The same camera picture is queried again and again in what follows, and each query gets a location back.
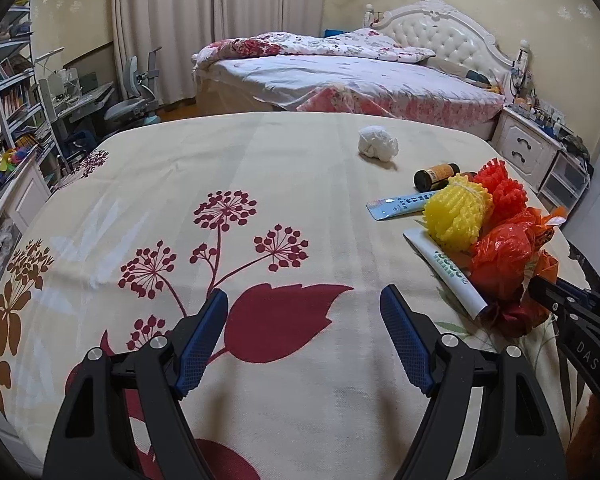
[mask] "white crumpled tissue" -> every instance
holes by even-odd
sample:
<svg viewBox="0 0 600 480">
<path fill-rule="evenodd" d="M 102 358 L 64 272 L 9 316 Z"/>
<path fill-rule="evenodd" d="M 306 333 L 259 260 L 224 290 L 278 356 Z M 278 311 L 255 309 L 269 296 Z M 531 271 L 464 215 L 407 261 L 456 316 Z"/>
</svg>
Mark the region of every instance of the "white crumpled tissue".
<svg viewBox="0 0 600 480">
<path fill-rule="evenodd" d="M 358 151 L 371 158 L 388 162 L 392 156 L 398 154 L 398 139 L 389 135 L 382 126 L 367 126 L 360 130 Z"/>
</svg>

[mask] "chair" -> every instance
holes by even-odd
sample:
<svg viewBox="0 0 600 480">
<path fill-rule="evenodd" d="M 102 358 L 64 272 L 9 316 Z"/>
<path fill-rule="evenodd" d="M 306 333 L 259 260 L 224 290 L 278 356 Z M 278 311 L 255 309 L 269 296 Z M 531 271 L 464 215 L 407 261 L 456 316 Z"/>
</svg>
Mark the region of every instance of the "chair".
<svg viewBox="0 0 600 480">
<path fill-rule="evenodd" d="M 155 114 L 159 106 L 155 98 L 155 78 L 160 74 L 155 68 L 155 53 L 161 48 L 149 52 L 148 69 L 144 73 L 138 71 L 136 56 L 126 61 L 123 84 L 131 98 L 112 106 L 104 115 L 105 121 L 120 126 L 115 133 L 160 122 L 160 117 Z"/>
</svg>

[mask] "beige tablecloth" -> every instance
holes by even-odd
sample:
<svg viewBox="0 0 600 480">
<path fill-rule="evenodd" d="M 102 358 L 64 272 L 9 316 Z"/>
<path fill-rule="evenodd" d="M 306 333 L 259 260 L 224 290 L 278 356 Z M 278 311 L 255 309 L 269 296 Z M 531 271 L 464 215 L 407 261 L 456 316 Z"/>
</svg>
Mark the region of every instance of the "beige tablecloth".
<svg viewBox="0 0 600 480">
<path fill-rule="evenodd" d="M 358 155 L 358 131 L 371 124 L 398 138 L 393 162 Z M 392 478 L 427 399 L 384 327 L 381 289 L 395 283 L 471 346 L 506 342 L 460 314 L 404 240 L 418 216 L 376 222 L 365 204 L 413 192 L 421 168 L 478 170 L 494 156 L 469 134 L 347 114 L 239 114 L 114 136 L 51 197 L 0 284 L 0 406 L 43 459 L 66 380 L 89 348 L 139 348 L 219 286 L 232 304 L 227 326 L 182 403 L 218 479 Z M 562 277 L 586 286 L 561 234 L 547 249 Z M 547 323 L 518 343 L 566 445 L 589 392 L 571 368 L 560 385 L 553 336 Z M 473 420 L 478 406 L 479 396 Z"/>
</svg>

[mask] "tufted headboard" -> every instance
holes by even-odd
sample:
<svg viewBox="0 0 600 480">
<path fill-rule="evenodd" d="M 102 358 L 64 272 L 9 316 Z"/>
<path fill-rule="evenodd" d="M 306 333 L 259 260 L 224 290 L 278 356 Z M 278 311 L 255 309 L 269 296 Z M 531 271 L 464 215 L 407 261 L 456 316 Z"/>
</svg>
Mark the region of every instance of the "tufted headboard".
<svg viewBox="0 0 600 480">
<path fill-rule="evenodd" d="M 384 13 L 372 28 L 402 46 L 420 46 L 438 57 L 507 82 L 512 60 L 496 46 L 493 34 L 442 0 L 424 0 Z"/>
</svg>

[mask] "bookshelf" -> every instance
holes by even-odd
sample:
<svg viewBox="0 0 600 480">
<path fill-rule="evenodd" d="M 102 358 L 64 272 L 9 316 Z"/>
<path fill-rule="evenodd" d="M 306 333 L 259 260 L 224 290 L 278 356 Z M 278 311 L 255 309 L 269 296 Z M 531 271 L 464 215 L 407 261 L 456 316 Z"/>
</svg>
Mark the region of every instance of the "bookshelf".
<svg viewBox="0 0 600 480">
<path fill-rule="evenodd" d="M 62 158 L 62 153 L 42 106 L 32 32 L 27 30 L 29 17 L 29 4 L 14 5 L 0 22 L 0 150 L 17 148 L 23 137 L 35 136 L 40 166 L 50 155 Z M 50 166 L 56 167 L 55 161 Z"/>
</svg>

